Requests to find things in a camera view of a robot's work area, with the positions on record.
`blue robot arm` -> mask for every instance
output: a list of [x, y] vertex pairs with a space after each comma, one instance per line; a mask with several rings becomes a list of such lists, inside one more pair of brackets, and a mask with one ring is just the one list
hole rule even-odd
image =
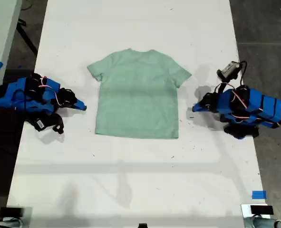
[[220, 113], [220, 121], [229, 123], [224, 131], [238, 139], [247, 135], [258, 136], [260, 124], [270, 128], [281, 125], [280, 99], [265, 96], [246, 85], [223, 92], [228, 82], [237, 78], [241, 68], [241, 63], [232, 62], [225, 70], [218, 70], [222, 80], [218, 92], [207, 93], [192, 108], [193, 112]]

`t-shirt sleeve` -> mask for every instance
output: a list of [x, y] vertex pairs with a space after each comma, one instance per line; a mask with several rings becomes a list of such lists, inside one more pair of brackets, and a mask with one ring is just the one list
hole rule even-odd
[[113, 64], [114, 53], [108, 55], [100, 61], [92, 63], [91, 65], [87, 66], [87, 68], [97, 81], [101, 81], [103, 78], [103, 73], [109, 70], [113, 66]]
[[179, 88], [182, 85], [182, 83], [191, 76], [191, 73], [183, 69], [173, 59], [170, 59], [169, 75], [171, 79], [174, 81], [175, 86]]

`mint green t-shirt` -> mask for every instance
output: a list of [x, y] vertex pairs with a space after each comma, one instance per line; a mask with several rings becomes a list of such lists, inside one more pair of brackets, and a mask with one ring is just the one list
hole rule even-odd
[[96, 134], [178, 138], [176, 89], [191, 74], [172, 58], [155, 50], [127, 49], [87, 68], [101, 81]]

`t-shirt hem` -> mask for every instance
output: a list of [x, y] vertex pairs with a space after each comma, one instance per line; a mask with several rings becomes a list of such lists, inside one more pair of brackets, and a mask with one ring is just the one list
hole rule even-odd
[[96, 129], [95, 134], [124, 137], [124, 138], [133, 138], [133, 139], [178, 139], [178, 130], [173, 130], [170, 134], [159, 134], [150, 135], [150, 134], [132, 134], [132, 133], [113, 133], [107, 130]]

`floor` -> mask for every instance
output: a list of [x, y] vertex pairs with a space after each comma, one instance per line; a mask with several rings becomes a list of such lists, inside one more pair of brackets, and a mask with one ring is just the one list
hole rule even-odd
[[[25, 31], [36, 47], [39, 46], [47, 1], [24, 0], [23, 8], [30, 2], [33, 4], [20, 14], [28, 24]], [[239, 57], [248, 62], [245, 83], [281, 99], [281, 0], [265, 0], [264, 4], [262, 1], [230, 0], [230, 4]], [[28, 75], [35, 62], [35, 56], [16, 32], [4, 80]], [[0, 134], [10, 134], [5, 142], [0, 142], [0, 207], [7, 202], [22, 126], [18, 116], [0, 109]], [[281, 127], [261, 127], [260, 136], [254, 142], [267, 203], [274, 206], [275, 218], [281, 219]]]

